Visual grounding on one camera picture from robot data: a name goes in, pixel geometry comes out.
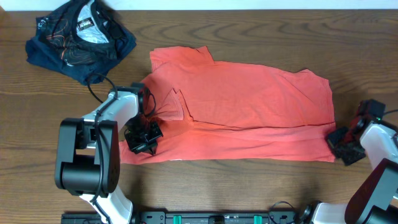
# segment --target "white background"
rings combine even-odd
[[[6,11],[52,11],[68,0],[0,0]],[[398,0],[104,0],[115,10],[398,9]]]

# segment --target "table surface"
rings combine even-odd
[[[59,124],[98,102],[75,80],[28,64],[25,42],[35,17],[0,12],[0,223],[59,223],[63,212],[91,207],[54,183]],[[109,77],[117,85],[150,73],[157,47],[207,45],[215,60],[256,63],[327,78],[338,126],[361,100],[398,108],[397,11],[120,11],[137,47]],[[106,96],[110,86],[94,90]],[[397,123],[398,114],[386,117]],[[371,172],[368,159],[289,162],[272,159],[170,161],[122,165],[119,184],[141,209],[267,210],[285,200],[346,203]]]

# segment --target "clothing tag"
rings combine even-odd
[[[77,23],[77,28],[80,31],[85,30],[85,29],[87,29],[89,27],[92,27],[92,26],[94,26],[94,22],[93,22],[93,20],[90,17],[87,18],[87,19],[83,19],[82,21]]]

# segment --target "wood grain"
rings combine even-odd
[[[98,103],[84,86],[29,65],[25,42],[36,16],[0,16],[0,223],[59,223],[65,211],[88,204],[56,188],[53,180],[58,127]],[[360,100],[375,98],[398,108],[397,11],[120,11],[137,47],[109,77],[117,85],[150,73],[156,47],[207,45],[215,60],[256,63],[297,72],[309,68],[333,90],[336,122],[347,124]],[[105,83],[94,90],[102,97]],[[397,114],[386,119],[395,122]],[[120,185],[140,208],[267,210],[286,200],[347,202],[369,175],[367,159],[340,161],[270,159],[174,161],[122,165]]]

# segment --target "red fabric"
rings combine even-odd
[[[142,82],[155,96],[152,119],[164,136],[155,156],[134,154],[120,142],[123,163],[334,160],[325,141],[335,129],[328,80],[309,70],[214,62],[206,47],[155,49],[150,59],[152,74]]]

